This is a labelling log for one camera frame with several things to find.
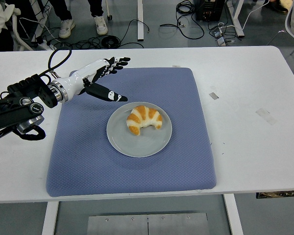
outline robotic arm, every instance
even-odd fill
[[[24,140],[42,140],[46,135],[39,124],[44,117],[44,107],[33,98],[40,99],[49,107],[55,107],[58,102],[64,103],[75,95],[86,92],[106,101],[127,101],[108,88],[95,83],[99,78],[110,73],[116,73],[128,64],[130,58],[100,59],[73,72],[69,77],[61,78],[53,70],[55,77],[48,84],[35,74],[25,80],[8,86],[8,95],[0,99],[0,138],[13,132]],[[37,135],[27,134],[35,130]]]

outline table leg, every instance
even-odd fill
[[[238,2],[236,3],[235,6],[233,5],[232,1],[228,1],[226,3],[226,5],[227,5],[227,7],[229,9],[229,12],[230,12],[230,16],[231,16],[233,25],[235,26],[236,34],[237,34],[238,37],[244,37],[245,36],[244,33],[243,33],[243,29],[241,27],[241,24],[239,22],[239,19],[238,19],[241,8],[242,8],[242,5],[243,5],[243,2],[244,2],[244,0],[238,0]]]
[[[137,0],[137,41],[144,40],[143,0]]]
[[[59,202],[48,202],[42,235],[53,235],[58,214]]]
[[[239,217],[239,212],[237,210],[234,194],[224,194],[223,198],[232,235],[243,235],[243,229]]]

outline white sneaker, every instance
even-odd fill
[[[61,22],[59,38],[68,38],[71,35],[71,30],[75,27],[74,20],[65,20]]]
[[[96,23],[96,30],[98,35],[106,35],[108,32],[108,27],[104,21],[103,16],[94,17]]]

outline white plate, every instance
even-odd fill
[[[132,134],[126,119],[136,106],[144,105],[154,108],[162,116],[162,127],[158,130],[154,126],[141,128],[141,135]],[[118,108],[109,118],[107,136],[112,146],[130,157],[142,158],[151,156],[163,149],[169,142],[172,134],[172,124],[169,116],[160,107],[147,102],[128,103]]]

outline gray floor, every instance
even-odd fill
[[[144,22],[149,26],[147,33],[145,27],[145,39],[139,42],[144,48],[158,47],[216,47],[215,39],[209,35],[207,22],[198,22],[204,30],[204,36],[198,40],[186,39],[174,28],[159,27],[161,24],[175,24],[175,6],[179,0],[148,0],[144,2]],[[71,10],[76,21],[76,27],[70,38],[63,42],[76,43],[96,37],[94,20],[89,13],[87,1],[68,0],[68,8]],[[244,24],[247,15],[253,9],[262,5],[263,1],[256,4],[246,0],[243,4],[239,20]],[[109,10],[113,16],[112,21],[107,21],[109,35],[123,38],[128,24],[136,19],[137,9],[135,0],[109,0]],[[262,8],[253,12],[245,26],[245,37],[242,40],[236,38],[235,42],[228,43],[229,47],[240,46],[264,46],[278,31],[284,29],[285,15],[279,15],[269,9]],[[189,37],[199,37],[202,31],[192,22],[190,17],[181,19],[186,26],[183,32]],[[227,17],[223,11],[220,22],[226,22]],[[49,27],[59,27],[60,20],[51,11]],[[137,43],[137,28],[133,22],[128,30],[123,44]],[[278,47],[294,73],[294,39],[287,33],[279,33],[271,42],[272,46]],[[128,44],[121,48],[141,48],[138,44]],[[282,199],[255,199],[255,194],[237,194],[239,214],[241,217],[244,234],[267,234],[267,235],[294,235],[294,198]],[[46,203],[24,204],[0,204],[0,235],[9,234],[41,234],[44,221]],[[206,212],[208,216],[210,233],[230,234],[227,224],[225,208],[221,196],[203,197],[170,197],[134,200],[108,200],[108,201],[84,201],[64,202],[60,204],[56,232],[58,235],[86,234],[87,221],[90,215],[126,213],[160,213],[160,212]]]

